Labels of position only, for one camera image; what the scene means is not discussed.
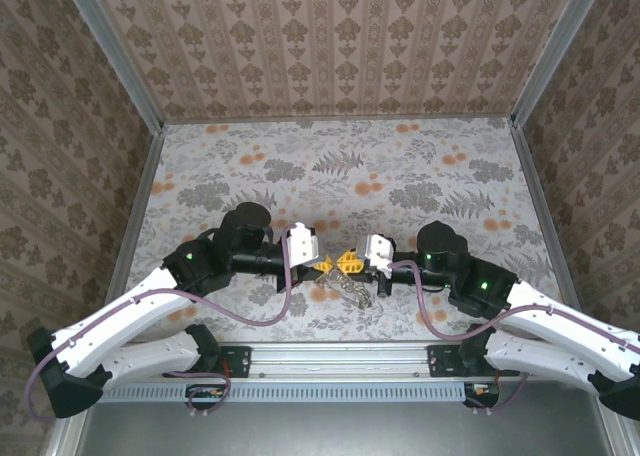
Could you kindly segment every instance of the table surface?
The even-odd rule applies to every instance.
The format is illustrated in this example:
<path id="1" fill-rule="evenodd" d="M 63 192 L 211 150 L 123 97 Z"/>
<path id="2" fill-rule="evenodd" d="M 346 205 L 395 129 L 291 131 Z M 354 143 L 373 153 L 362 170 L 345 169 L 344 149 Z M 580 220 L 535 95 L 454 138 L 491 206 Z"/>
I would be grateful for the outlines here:
<path id="1" fill-rule="evenodd" d="M 178 125 L 164 135 L 128 287 L 238 203 L 256 201 L 271 212 L 276 238 L 291 222 L 312 225 L 334 260 L 362 234 L 383 233 L 398 250 L 412 250 L 420 227 L 441 220 L 468 239 L 472 254 L 560 299 L 506 118 Z M 432 320 L 462 332 L 472 320 L 446 296 L 427 298 Z M 349 297 L 307 282 L 275 326 L 246 326 L 195 305 L 143 339 L 193 322 L 221 341 L 429 339 L 414 289 L 398 285 L 366 310 Z M 208 298 L 251 319 L 268 319 L 283 303 L 272 279 L 248 275 Z"/>

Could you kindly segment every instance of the gray leaf pattern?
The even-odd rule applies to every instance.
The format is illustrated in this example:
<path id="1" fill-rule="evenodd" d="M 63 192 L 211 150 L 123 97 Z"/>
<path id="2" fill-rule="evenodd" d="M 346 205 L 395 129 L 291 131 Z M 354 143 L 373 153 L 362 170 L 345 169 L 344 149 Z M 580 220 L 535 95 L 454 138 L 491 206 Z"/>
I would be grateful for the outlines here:
<path id="1" fill-rule="evenodd" d="M 275 183 L 284 179 L 286 181 L 295 181 L 304 178 L 305 170 L 301 166 L 295 166 L 293 163 L 285 162 L 281 159 L 270 159 L 264 163 L 264 169 L 268 169 L 264 177 L 267 181 Z"/>
<path id="2" fill-rule="evenodd" d="M 333 154 L 329 152 L 324 156 L 321 156 L 319 161 L 313 165 L 312 171 L 319 171 L 321 173 L 336 174 L 340 176 L 342 173 L 346 175 L 350 169 L 358 168 L 364 164 L 359 154 L 355 154 L 351 151 L 351 154 L 345 151 L 340 151 L 339 154 Z"/>
<path id="3" fill-rule="evenodd" d="M 494 181 L 506 181 L 513 179 L 513 171 L 506 167 L 500 166 L 498 163 L 491 163 L 484 159 L 472 159 L 469 161 L 469 169 L 475 169 L 473 176 L 481 183 Z"/>
<path id="4" fill-rule="evenodd" d="M 183 189 L 178 193 L 178 203 L 188 208 L 204 207 L 207 211 L 220 209 L 224 204 L 221 195 L 229 194 L 227 183 L 213 181 L 206 184 L 197 184 L 194 189 Z"/>
<path id="5" fill-rule="evenodd" d="M 389 193 L 389 201 L 403 209 L 420 208 L 425 212 L 431 212 L 440 208 L 440 203 L 435 196 L 442 196 L 440 186 L 435 183 L 420 182 L 407 184 L 404 189 L 394 189 Z"/>
<path id="6" fill-rule="evenodd" d="M 389 235 L 399 251 L 415 250 L 418 230 L 441 220 L 467 238 L 472 254 L 559 297 L 506 119 L 168 125 L 164 136 L 129 287 L 182 241 L 254 201 L 269 209 L 276 240 L 301 221 L 315 227 L 333 260 L 362 234 Z M 19 251 L 14 239 L 6 243 Z M 366 288 L 375 294 L 375 285 Z M 284 303 L 274 278 L 242 274 L 208 298 L 253 320 L 273 318 Z M 247 326 L 195 305 L 195 316 L 163 319 L 143 338 L 194 321 L 229 342 L 428 338 L 414 288 L 396 286 L 367 310 L 353 300 L 304 282 L 278 325 Z M 426 304 L 443 331 L 462 332 L 472 321 L 449 304 L 447 291 Z"/>

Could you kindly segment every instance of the wall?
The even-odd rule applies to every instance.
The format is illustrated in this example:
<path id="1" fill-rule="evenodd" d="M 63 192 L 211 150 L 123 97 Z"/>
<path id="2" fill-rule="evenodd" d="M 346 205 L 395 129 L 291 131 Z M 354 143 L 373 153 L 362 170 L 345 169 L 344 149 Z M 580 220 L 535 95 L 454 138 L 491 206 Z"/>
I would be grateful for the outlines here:
<path id="1" fill-rule="evenodd" d="M 149 141 L 71 0 L 0 0 L 0 454 L 38 453 L 25 336 L 101 305 Z"/>
<path id="2" fill-rule="evenodd" d="M 567 0 L 101 0 L 172 121 L 506 114 Z"/>
<path id="3" fill-rule="evenodd" d="M 597 0 L 525 125 L 586 310 L 640 330 L 640 0 Z"/>

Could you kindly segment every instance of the purple cable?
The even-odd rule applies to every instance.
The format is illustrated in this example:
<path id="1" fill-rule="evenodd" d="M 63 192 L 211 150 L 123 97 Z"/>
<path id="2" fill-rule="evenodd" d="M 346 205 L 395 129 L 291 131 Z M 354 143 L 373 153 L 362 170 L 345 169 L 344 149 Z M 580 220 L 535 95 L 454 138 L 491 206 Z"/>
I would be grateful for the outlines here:
<path id="1" fill-rule="evenodd" d="M 204 388 L 197 388 L 192 390 L 189 393 L 188 399 L 187 399 L 187 406 L 189 407 L 189 409 L 192 411 L 192 414 L 196 414 L 196 413 L 200 413 L 200 414 L 204 414 L 205 416 L 213 411 L 215 411 L 216 409 L 220 409 L 220 406 L 222 406 L 222 404 L 226 401 L 226 399 L 229 397 L 229 393 L 231 392 L 231 379 L 229 379 L 228 377 L 226 377 L 224 374 L 220 374 L 220 373 L 184 373 L 182 371 L 171 371 L 170 373 L 171 376 L 176 376 L 178 378 L 220 378 L 220 379 L 224 379 L 225 382 L 225 386 L 224 386 L 224 391 L 222 393 L 222 396 L 220 396 L 220 399 L 213 404 L 213 406 L 211 406 L 210 408 L 204 409 L 204 410 L 198 410 L 196 408 L 193 407 L 193 397 L 204 391 Z"/>
<path id="2" fill-rule="evenodd" d="M 294 227 L 294 226 L 293 225 L 287 226 L 285 228 L 285 230 L 284 230 L 284 234 L 286 235 L 287 231 L 292 227 Z M 31 375 L 29 376 L 29 379 L 27 380 L 27 384 L 25 385 L 25 388 L 24 388 L 24 404 L 25 404 L 25 410 L 27 412 L 27 415 L 31 419 L 34 419 L 35 421 L 38 421 L 40 423 L 48 423 L 48 422 L 54 421 L 56 419 L 55 417 L 47 418 L 47 417 L 42 417 L 42 416 L 39 416 L 38 414 L 36 414 L 35 409 L 33 407 L 33 402 L 31 401 L 31 393 L 33 392 L 33 387 L 35 386 L 36 381 L 38 379 L 38 376 L 40 375 L 40 373 L 42 372 L 44 367 L 51 360 L 53 360 L 53 358 L 55 358 L 58 354 L 60 354 L 62 351 L 64 351 L 68 347 L 74 345 L 75 342 L 78 339 L 82 338 L 85 334 L 87 334 L 93 328 L 95 328 L 99 324 L 102 324 L 107 319 L 109 319 L 111 316 L 113 316 L 114 314 L 122 311 L 127 306 L 129 306 L 131 304 L 134 304 L 134 303 L 138 303 L 138 302 L 140 302 L 140 300 L 142 300 L 144 298 L 148 298 L 149 296 L 154 296 L 156 294 L 174 294 L 176 296 L 182 296 L 183 298 L 187 298 L 187 299 L 193 301 L 194 303 L 200 303 L 200 304 L 204 304 L 205 306 L 209 306 L 210 308 L 215 309 L 216 311 L 224 314 L 225 316 L 228 316 L 231 319 L 235 319 L 236 321 L 239 321 L 241 323 L 247 324 L 249 326 L 261 326 L 261 327 L 262 326 L 272 326 L 272 325 L 276 324 L 277 322 L 281 321 L 285 317 L 285 315 L 287 314 L 287 311 L 289 311 L 289 307 L 291 306 L 291 292 L 292 292 L 292 287 L 291 287 L 291 285 L 292 285 L 292 283 L 291 283 L 291 267 L 290 267 L 290 260 L 289 260 L 289 246 L 287 244 L 287 238 L 286 237 L 282 238 L 282 259 L 283 259 L 283 262 L 284 262 L 284 281 L 285 281 L 284 305 L 282 306 L 282 310 L 280 311 L 280 313 L 278 313 L 278 315 L 275 318 L 270 319 L 268 321 L 252 321 L 252 320 L 244 318 L 244 317 L 242 317 L 242 316 L 240 316 L 240 315 L 238 315 L 236 313 L 233 313 L 233 312 L 229 311 L 228 309 L 223 308 L 222 306 L 220 306 L 219 304 L 214 303 L 213 301 L 209 301 L 207 299 L 201 298 L 200 296 L 196 296 L 195 294 L 187 293 L 187 292 L 184 292 L 184 291 L 179 291 L 177 289 L 152 289 L 150 291 L 146 291 L 146 292 L 144 292 L 142 294 L 134 296 L 134 297 L 128 299 L 127 301 L 124 301 L 122 304 L 110 309 L 109 311 L 107 311 L 106 313 L 101 315 L 100 317 L 96 318 L 91 323 L 87 324 L 84 328 L 82 328 L 80 331 L 78 331 L 78 333 L 75 336 L 70 337 L 64 343 L 62 343 L 60 346 L 58 346 L 56 349 L 54 349 L 53 351 L 48 353 L 36 365 L 35 369 L 31 373 Z M 209 374 L 211 374 L 211 373 L 192 373 L 192 374 L 206 374 L 207 375 L 206 377 L 208 377 Z"/>
<path id="3" fill-rule="evenodd" d="M 507 406 L 513 404 L 513 402 L 516 399 L 518 399 L 518 397 L 520 396 L 520 394 L 522 394 L 522 391 L 524 390 L 524 386 L 525 386 L 525 383 L 527 382 L 527 379 L 529 379 L 529 373 L 522 373 L 522 379 L 520 380 L 520 383 L 518 384 L 518 387 L 513 392 L 513 394 L 509 396 L 504 402 L 498 404 L 497 406 L 494 406 L 493 408 L 487 408 L 484 404 L 482 404 L 477 399 L 470 398 L 468 396 L 467 396 L 467 401 L 471 401 L 473 404 L 478 406 L 478 409 L 485 409 L 487 411 L 487 415 L 493 413 L 494 411 L 500 411 L 501 409 L 504 409 Z"/>
<path id="4" fill-rule="evenodd" d="M 497 323 L 499 323 L 500 321 L 502 321 L 505 318 L 508 318 L 509 316 L 513 316 L 514 314 L 518 314 L 518 313 L 523 313 L 525 311 L 544 311 L 545 313 L 549 313 L 549 314 L 557 314 L 558 316 L 562 316 L 565 319 L 568 319 L 569 321 L 576 323 L 584 328 L 587 328 L 591 331 L 593 331 L 596 334 L 599 334 L 600 336 L 602 336 L 603 338 L 607 338 L 609 341 L 611 341 L 612 343 L 616 343 L 622 347 L 628 348 L 631 351 L 633 351 L 634 353 L 640 354 L 640 347 L 635 346 L 631 343 L 629 343 L 628 341 L 625 341 L 622 338 L 618 338 L 617 336 L 614 336 L 612 334 L 609 334 L 607 331 L 598 328 L 597 326 L 594 326 L 591 323 L 587 323 L 586 321 L 582 321 L 580 318 L 577 318 L 576 316 L 574 316 L 573 314 L 567 313 L 566 311 L 562 311 L 561 309 L 554 309 L 554 308 L 550 308 L 550 306 L 543 306 L 543 305 L 537 305 L 537 304 L 528 304 L 525 306 L 519 306 L 517 308 L 513 308 L 510 309 L 508 311 L 505 311 L 504 313 L 500 313 L 498 316 L 496 316 L 495 318 L 487 321 L 486 323 L 482 324 L 481 326 L 477 327 L 476 329 L 469 331 L 468 333 L 463 333 L 463 334 L 445 334 L 445 333 L 441 333 L 440 331 L 438 331 L 435 326 L 433 325 L 433 323 L 431 322 L 431 320 L 429 319 L 429 314 L 427 313 L 427 308 L 424 305 L 424 295 L 422 293 L 422 280 L 420 278 L 420 268 L 418 268 L 418 265 L 414 262 L 414 261 L 410 261 L 410 260 L 406 260 L 406 261 L 398 261 L 397 263 L 391 263 L 389 264 L 389 268 L 394 269 L 394 268 L 400 268 L 402 266 L 409 266 L 413 272 L 413 279 L 416 285 L 416 292 L 418 295 L 418 306 L 420 307 L 420 314 L 422 315 L 422 319 L 424 320 L 424 324 L 427 326 L 427 328 L 429 329 L 429 331 L 431 331 L 431 333 L 436 336 L 439 339 L 445 340 L 445 341 L 464 341 L 465 339 L 469 339 L 472 338 L 474 336 L 477 336 L 478 334 L 482 333 L 483 331 L 485 331 L 486 329 L 495 326 Z"/>

